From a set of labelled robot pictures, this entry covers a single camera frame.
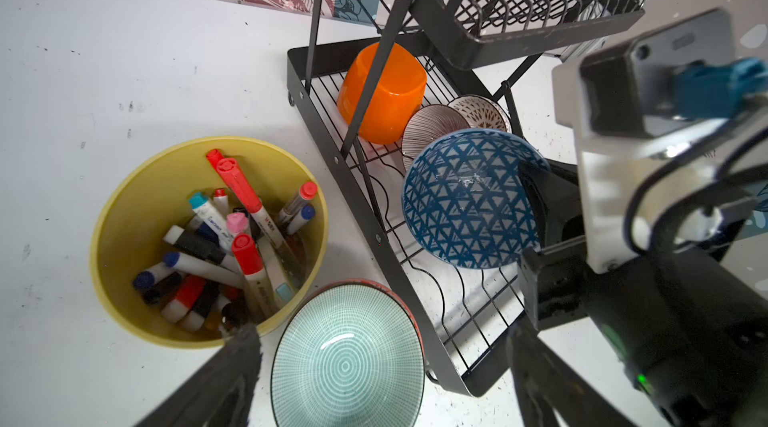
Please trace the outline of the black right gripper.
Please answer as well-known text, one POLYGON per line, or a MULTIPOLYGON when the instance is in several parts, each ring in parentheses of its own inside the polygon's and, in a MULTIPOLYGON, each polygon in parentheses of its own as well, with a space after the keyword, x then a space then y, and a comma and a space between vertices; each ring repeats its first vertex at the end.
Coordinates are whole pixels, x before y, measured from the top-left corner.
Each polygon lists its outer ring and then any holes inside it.
POLYGON ((588 315, 590 281, 580 189, 574 173, 561 175, 524 163, 519 179, 534 214, 537 247, 520 257, 524 309, 544 331, 588 315))

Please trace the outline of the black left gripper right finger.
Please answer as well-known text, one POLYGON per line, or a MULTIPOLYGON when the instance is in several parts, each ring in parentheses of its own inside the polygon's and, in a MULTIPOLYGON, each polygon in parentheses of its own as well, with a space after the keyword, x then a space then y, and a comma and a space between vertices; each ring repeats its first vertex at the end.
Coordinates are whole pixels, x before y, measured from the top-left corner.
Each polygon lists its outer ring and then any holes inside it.
POLYGON ((524 425, 632 424, 538 338, 527 316, 510 325, 506 352, 524 425))

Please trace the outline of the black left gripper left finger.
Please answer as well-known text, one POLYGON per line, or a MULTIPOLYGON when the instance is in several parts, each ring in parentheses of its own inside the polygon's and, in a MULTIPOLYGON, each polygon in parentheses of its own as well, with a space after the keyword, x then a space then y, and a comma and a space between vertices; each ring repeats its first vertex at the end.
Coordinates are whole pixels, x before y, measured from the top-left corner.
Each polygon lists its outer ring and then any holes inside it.
POLYGON ((257 327, 247 324, 140 426, 246 426, 262 364, 257 327))

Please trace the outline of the blue triangle patterned bowl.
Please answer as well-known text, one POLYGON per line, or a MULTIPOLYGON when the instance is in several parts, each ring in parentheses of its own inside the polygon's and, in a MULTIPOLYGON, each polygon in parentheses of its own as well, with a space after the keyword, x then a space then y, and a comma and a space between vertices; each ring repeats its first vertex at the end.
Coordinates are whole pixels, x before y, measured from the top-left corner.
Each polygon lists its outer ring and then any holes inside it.
POLYGON ((540 244, 519 166, 545 172, 547 160, 528 142, 492 129, 464 129, 431 143, 403 185, 402 211, 411 235, 430 254, 459 268, 516 263, 540 244))

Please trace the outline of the teal patterned ceramic bowl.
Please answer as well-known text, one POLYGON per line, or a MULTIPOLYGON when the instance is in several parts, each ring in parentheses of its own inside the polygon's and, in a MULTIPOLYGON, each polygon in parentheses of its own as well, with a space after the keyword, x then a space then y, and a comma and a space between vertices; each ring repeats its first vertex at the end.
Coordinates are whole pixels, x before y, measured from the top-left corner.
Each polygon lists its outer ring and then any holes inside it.
POLYGON ((365 279, 330 284, 288 322, 270 376, 279 426, 412 426, 426 375, 410 310, 365 279))

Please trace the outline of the white red patterned bowl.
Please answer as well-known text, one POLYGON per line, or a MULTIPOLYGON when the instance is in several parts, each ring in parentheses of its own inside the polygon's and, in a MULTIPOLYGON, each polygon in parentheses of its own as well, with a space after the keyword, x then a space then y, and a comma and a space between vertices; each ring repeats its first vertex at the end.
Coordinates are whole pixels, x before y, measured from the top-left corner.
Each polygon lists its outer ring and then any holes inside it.
POLYGON ((458 112, 470 128, 495 129, 511 133, 511 123, 503 109, 485 97, 467 94, 448 103, 448 107, 458 112))

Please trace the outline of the dark striped ceramic bowl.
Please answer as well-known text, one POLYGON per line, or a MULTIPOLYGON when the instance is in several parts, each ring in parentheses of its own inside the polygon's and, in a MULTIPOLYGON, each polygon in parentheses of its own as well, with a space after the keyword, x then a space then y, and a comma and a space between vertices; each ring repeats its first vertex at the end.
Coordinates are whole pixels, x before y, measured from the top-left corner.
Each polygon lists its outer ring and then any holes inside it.
POLYGON ((445 105, 428 105, 409 120, 403 134, 401 152, 405 170, 435 140, 452 132, 468 129, 467 121, 445 105))

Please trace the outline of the orange plastic bowl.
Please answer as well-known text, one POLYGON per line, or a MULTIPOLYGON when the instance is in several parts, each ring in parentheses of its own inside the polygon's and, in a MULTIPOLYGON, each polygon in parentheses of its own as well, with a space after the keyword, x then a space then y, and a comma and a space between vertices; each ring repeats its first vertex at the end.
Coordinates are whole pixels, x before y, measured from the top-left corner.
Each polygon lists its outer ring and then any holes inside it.
MULTIPOLYGON (((355 58, 340 89, 337 107, 350 125, 379 43, 355 58)), ((395 143, 423 102, 427 74, 418 60, 395 43, 366 110, 359 136, 372 144, 395 143)))

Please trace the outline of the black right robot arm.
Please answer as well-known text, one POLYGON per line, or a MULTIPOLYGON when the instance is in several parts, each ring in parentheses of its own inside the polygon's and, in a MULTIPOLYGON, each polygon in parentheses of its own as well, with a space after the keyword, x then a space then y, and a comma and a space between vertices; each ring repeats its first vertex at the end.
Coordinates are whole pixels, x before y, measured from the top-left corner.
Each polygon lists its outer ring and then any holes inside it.
POLYGON ((573 237, 525 249, 525 313, 507 356, 528 426, 624 426, 627 418, 539 338, 587 317, 613 348, 632 386, 674 426, 760 426, 767 421, 767 302, 721 265, 765 165, 739 169, 755 148, 731 154, 712 184, 668 208, 647 251, 606 274, 573 237))

